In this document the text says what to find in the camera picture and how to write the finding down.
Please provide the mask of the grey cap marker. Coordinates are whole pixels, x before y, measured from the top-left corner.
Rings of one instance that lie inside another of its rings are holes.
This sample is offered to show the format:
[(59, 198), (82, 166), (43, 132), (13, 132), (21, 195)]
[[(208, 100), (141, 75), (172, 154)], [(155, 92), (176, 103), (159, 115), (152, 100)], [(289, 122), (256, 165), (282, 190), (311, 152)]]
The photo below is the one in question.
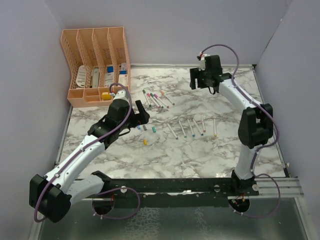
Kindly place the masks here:
[(172, 133), (173, 137), (174, 137), (176, 140), (178, 140), (179, 138), (178, 138), (177, 134), (175, 133), (175, 131), (173, 130), (173, 128), (171, 127), (171, 125), (170, 125), (168, 122), (166, 123), (166, 125), (167, 125), (167, 127), (169, 128), (170, 132)]

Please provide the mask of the peach cap marker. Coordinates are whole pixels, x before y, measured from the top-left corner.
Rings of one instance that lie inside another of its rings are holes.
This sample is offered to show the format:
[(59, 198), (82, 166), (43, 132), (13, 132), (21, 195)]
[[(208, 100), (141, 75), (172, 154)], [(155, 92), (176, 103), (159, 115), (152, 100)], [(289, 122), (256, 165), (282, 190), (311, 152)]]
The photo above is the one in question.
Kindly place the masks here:
[(173, 106), (175, 106), (175, 103), (165, 94), (163, 90), (160, 91), (162, 96), (164, 96)]

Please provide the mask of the teal cap marker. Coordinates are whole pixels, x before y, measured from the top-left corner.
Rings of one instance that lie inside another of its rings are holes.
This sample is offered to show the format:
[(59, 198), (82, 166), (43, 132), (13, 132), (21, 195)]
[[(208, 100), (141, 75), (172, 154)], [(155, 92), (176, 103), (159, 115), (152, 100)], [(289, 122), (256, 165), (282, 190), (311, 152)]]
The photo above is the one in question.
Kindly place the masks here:
[(182, 133), (183, 133), (183, 137), (184, 137), (184, 138), (187, 138), (187, 134), (186, 134), (186, 132), (185, 132), (185, 129), (184, 129), (181, 121), (178, 120), (178, 123), (179, 123), (179, 126), (180, 126), (180, 128), (181, 128), (181, 131), (182, 131)]

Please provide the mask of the yellow cap marker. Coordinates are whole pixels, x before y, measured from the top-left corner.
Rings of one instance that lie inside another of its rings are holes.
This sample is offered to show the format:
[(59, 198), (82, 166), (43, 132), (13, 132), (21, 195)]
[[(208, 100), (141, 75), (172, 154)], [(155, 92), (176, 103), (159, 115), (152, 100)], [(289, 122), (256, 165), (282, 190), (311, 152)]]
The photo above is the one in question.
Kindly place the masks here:
[(216, 138), (217, 137), (217, 124), (216, 124), (216, 119), (213, 118), (213, 136)]

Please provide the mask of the brown cap marker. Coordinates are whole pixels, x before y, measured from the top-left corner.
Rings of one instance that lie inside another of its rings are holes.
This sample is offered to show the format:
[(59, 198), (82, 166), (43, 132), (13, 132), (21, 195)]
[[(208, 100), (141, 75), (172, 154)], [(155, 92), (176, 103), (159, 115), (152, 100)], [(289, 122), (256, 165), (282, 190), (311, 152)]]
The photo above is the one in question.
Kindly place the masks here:
[(203, 131), (203, 133), (206, 133), (205, 121), (204, 121), (204, 117), (202, 114), (200, 115), (200, 119), (201, 119), (202, 131)]

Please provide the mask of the light blue marker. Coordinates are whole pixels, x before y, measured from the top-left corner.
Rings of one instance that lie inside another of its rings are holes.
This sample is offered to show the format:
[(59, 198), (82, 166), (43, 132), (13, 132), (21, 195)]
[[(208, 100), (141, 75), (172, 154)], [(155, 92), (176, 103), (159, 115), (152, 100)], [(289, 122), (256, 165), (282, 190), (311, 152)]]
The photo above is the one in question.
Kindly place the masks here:
[(191, 122), (190, 122), (189, 119), (187, 119), (187, 122), (188, 122), (188, 125), (189, 125), (189, 128), (190, 128), (192, 137), (194, 138), (196, 135), (195, 135), (195, 133), (194, 133), (193, 126), (192, 126), (192, 124), (191, 124)]

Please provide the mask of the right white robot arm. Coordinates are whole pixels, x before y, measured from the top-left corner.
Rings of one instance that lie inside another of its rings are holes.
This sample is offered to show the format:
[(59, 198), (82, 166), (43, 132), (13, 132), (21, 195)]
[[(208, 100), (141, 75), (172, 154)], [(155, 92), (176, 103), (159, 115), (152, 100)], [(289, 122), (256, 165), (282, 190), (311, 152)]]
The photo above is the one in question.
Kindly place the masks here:
[(190, 88), (213, 90), (213, 94), (224, 96), (241, 113), (238, 138), (241, 150), (238, 163), (233, 171), (237, 179), (230, 182), (229, 189), (240, 196), (248, 189), (246, 180), (254, 177), (255, 160), (260, 147), (273, 137), (273, 108), (270, 104), (255, 101), (235, 81), (230, 73), (223, 73), (218, 55), (203, 54), (198, 57), (200, 64), (190, 72)]

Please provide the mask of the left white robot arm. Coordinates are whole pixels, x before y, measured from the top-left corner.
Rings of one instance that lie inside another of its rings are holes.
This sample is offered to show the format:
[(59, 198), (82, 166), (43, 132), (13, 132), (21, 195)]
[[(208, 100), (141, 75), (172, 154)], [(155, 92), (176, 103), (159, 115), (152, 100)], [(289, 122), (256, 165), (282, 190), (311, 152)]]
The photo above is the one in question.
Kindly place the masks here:
[(113, 100), (107, 114), (93, 124), (80, 145), (54, 169), (40, 176), (36, 174), (29, 183), (29, 205), (34, 208), (34, 221), (41, 213), (53, 223), (59, 222), (72, 205), (91, 196), (106, 197), (111, 190), (108, 182), (96, 174), (76, 181), (80, 173), (102, 154), (121, 132), (148, 123), (150, 115), (140, 100), (135, 102), (138, 113), (126, 98)]

